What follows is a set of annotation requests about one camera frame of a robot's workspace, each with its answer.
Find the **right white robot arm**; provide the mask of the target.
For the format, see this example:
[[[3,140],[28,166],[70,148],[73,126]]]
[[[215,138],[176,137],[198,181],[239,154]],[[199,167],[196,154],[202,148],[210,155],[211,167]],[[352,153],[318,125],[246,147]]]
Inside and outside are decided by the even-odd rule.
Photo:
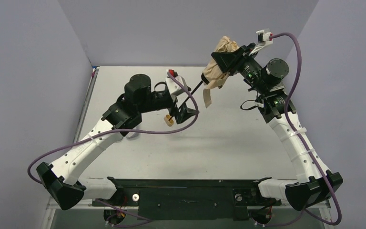
[[[266,178],[258,183],[264,198],[286,200],[297,211],[328,200],[329,189],[337,191],[343,178],[331,172],[313,149],[300,125],[293,103],[285,106],[288,98],[282,80],[289,73],[288,64],[279,58],[271,59],[262,67],[253,54],[254,43],[242,46],[233,52],[213,52],[211,57],[223,73],[243,76],[244,82],[259,95],[256,102],[265,122],[276,133],[292,163],[296,179],[277,180]]]

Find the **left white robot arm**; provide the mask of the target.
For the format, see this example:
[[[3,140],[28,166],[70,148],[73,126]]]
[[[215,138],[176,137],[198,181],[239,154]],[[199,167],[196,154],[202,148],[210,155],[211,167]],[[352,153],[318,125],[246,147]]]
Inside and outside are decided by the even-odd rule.
[[[162,91],[152,90],[152,82],[145,74],[133,75],[124,92],[90,129],[86,136],[69,146],[64,155],[51,163],[43,162],[36,168],[41,183],[63,210],[71,209],[85,199],[111,199],[117,186],[109,178],[81,178],[85,169],[108,147],[121,141],[128,133],[137,132],[142,114],[166,109],[168,119],[178,124],[187,119],[196,121],[198,108],[177,105],[179,95],[193,95],[185,79],[169,70]]]

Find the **beige umbrella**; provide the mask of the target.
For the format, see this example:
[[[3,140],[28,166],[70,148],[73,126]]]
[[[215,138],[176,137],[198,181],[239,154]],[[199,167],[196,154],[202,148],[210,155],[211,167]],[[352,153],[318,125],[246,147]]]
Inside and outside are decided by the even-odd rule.
[[[230,40],[229,37],[224,36],[222,37],[214,52],[232,52],[239,48],[237,42]],[[229,74],[228,73],[222,73],[219,67],[217,66],[215,60],[211,58],[205,69],[203,70],[201,74],[201,81],[198,83],[198,85],[192,90],[190,93],[190,96],[193,95],[193,93],[201,86],[204,85],[203,89],[203,101],[205,107],[209,107],[212,104],[211,99],[211,90],[214,88],[222,88],[225,84]],[[168,114],[165,118],[165,122],[169,125],[173,125],[173,119],[171,118],[170,114]]]

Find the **purple zippered umbrella case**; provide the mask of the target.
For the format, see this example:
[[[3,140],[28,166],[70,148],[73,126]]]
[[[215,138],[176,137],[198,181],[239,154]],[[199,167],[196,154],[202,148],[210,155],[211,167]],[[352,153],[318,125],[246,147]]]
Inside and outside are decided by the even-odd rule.
[[[139,135],[140,135],[140,133],[137,133],[137,132],[129,132],[125,136],[125,138],[127,138],[127,139],[134,139],[134,138],[138,137]]]

